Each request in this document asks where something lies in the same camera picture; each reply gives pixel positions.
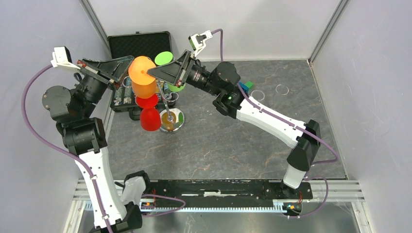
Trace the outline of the green plastic wine glass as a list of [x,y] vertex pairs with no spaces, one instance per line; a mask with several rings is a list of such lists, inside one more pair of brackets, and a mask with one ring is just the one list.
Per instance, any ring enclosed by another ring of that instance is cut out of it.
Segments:
[[[154,62],[156,64],[157,67],[159,66],[163,66],[166,65],[168,63],[174,63],[174,56],[170,51],[163,51],[160,52],[154,59]],[[162,68],[162,71],[167,71],[171,76],[173,76],[173,78],[170,78],[170,80],[168,81],[168,89],[171,92],[180,92],[185,88],[185,84],[180,84],[179,86],[177,86],[176,81],[176,77],[180,76],[182,73],[181,69],[177,69],[177,66],[168,66],[167,68]]]

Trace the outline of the orange plastic wine glass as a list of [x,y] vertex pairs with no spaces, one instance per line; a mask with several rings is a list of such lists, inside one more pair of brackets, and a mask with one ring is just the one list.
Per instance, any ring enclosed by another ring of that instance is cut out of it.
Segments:
[[147,73],[151,68],[155,63],[147,56],[135,58],[128,68],[132,90],[139,98],[148,99],[156,93],[156,79]]

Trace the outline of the clear wine glass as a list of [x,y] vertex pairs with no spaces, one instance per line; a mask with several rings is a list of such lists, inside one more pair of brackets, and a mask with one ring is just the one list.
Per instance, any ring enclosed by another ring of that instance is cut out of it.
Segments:
[[262,101],[265,99],[265,93],[262,90],[253,90],[250,96],[257,101]]
[[279,95],[287,95],[289,93],[289,88],[284,85],[284,84],[278,84],[275,88],[275,91],[279,94]]

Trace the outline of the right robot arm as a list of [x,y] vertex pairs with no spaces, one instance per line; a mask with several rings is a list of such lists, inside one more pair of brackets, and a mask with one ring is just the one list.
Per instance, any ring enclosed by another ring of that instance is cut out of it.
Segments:
[[295,120],[255,100],[241,86],[240,75],[231,62],[222,61],[208,71],[185,51],[180,58],[149,69],[148,74],[175,86],[187,83],[216,96],[213,105],[219,113],[250,123],[284,142],[291,152],[280,190],[287,198],[300,192],[300,184],[321,145],[318,122]]

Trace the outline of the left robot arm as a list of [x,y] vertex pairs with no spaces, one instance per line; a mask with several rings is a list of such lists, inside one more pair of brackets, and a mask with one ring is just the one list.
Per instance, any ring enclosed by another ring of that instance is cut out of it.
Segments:
[[151,195],[153,185],[144,171],[127,175],[121,193],[116,189],[108,158],[103,121],[92,113],[107,89],[118,89],[133,56],[107,61],[55,58],[54,67],[67,67],[82,79],[73,89],[52,86],[42,103],[56,123],[66,151],[83,174],[94,212],[95,233],[127,233],[142,227],[140,199]]

